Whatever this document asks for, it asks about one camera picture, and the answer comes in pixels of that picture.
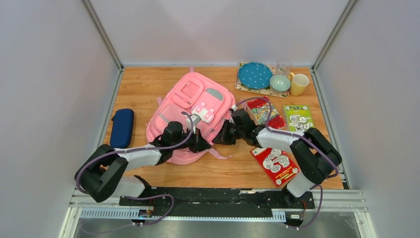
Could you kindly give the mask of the red-bordered comic book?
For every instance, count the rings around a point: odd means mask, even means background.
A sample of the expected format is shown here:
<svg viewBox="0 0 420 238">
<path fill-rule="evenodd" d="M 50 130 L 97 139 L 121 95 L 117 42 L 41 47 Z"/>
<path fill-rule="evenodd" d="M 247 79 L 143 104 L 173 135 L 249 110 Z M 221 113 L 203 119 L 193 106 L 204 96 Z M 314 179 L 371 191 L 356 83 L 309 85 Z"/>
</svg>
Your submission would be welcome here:
<svg viewBox="0 0 420 238">
<path fill-rule="evenodd" d="M 274 105 L 268 103 L 269 98 L 252 99 L 246 102 L 247 112 L 256 125 L 265 125 L 268 120 L 268 126 L 274 129 L 285 129 L 286 121 Z"/>
</svg>

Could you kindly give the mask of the pink student backpack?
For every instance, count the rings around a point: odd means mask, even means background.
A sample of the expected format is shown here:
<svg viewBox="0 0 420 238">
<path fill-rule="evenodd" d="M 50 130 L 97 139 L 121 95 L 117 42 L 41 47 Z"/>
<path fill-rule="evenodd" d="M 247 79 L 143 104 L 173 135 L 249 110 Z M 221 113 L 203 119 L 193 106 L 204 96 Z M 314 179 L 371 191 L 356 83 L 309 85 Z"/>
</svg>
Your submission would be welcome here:
<svg viewBox="0 0 420 238">
<path fill-rule="evenodd" d="M 162 134 L 171 121 L 178 121 L 183 128 L 190 128 L 186 125 L 187 117 L 183 115 L 183 112 L 187 112 L 201 117 L 202 121 L 195 127 L 200 129 L 202 137 L 212 145 L 211 149 L 199 153 L 192 153 L 188 149 L 176 150 L 168 162 L 176 165 L 191 164 L 207 152 L 217 159 L 225 159 L 213 148 L 212 140 L 219 133 L 224 120 L 231 119 L 229 109 L 236 104 L 233 94 L 227 88 L 191 69 L 163 99 L 158 98 L 157 101 L 158 108 L 146 129 L 148 142 Z"/>
</svg>

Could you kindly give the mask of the red comic book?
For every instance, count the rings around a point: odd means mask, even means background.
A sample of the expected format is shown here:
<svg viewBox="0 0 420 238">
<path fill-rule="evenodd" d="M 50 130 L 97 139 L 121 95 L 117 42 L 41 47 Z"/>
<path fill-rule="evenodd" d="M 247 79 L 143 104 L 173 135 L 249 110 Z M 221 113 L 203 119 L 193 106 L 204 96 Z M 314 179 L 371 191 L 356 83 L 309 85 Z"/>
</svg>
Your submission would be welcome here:
<svg viewBox="0 0 420 238">
<path fill-rule="evenodd" d="M 250 154 L 276 187 L 286 185 L 300 172 L 299 167 L 285 151 L 255 147 Z"/>
</svg>

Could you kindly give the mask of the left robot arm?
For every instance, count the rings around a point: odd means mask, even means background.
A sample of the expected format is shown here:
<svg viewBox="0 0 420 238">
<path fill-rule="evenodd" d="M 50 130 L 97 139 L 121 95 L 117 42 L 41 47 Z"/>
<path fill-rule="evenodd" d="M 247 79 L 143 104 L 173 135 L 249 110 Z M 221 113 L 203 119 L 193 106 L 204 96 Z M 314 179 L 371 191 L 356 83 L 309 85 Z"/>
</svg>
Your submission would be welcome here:
<svg viewBox="0 0 420 238">
<path fill-rule="evenodd" d="M 210 148 L 199 129 L 183 129 L 180 122 L 171 121 L 162 134 L 145 146 L 125 150 L 108 144 L 98 147 L 76 172 L 76 187 L 96 202 L 103 202 L 117 190 L 127 170 L 163 164 L 176 150 L 199 153 Z"/>
</svg>

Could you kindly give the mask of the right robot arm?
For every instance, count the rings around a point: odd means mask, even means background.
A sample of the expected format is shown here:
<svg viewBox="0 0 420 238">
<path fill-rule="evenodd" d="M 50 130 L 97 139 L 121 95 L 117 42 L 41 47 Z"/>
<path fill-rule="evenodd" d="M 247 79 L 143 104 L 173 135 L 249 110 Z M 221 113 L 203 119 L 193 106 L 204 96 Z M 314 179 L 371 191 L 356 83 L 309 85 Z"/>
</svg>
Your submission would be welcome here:
<svg viewBox="0 0 420 238">
<path fill-rule="evenodd" d="M 339 174 L 337 167 L 342 163 L 342 157 L 317 128 L 297 133 L 256 125 L 244 109 L 232 112 L 231 116 L 213 139 L 214 144 L 234 145 L 238 139 L 243 139 L 250 146 L 293 154 L 300 171 L 287 183 L 287 191 L 282 194 L 287 207 L 296 207 L 307 190 Z"/>
</svg>

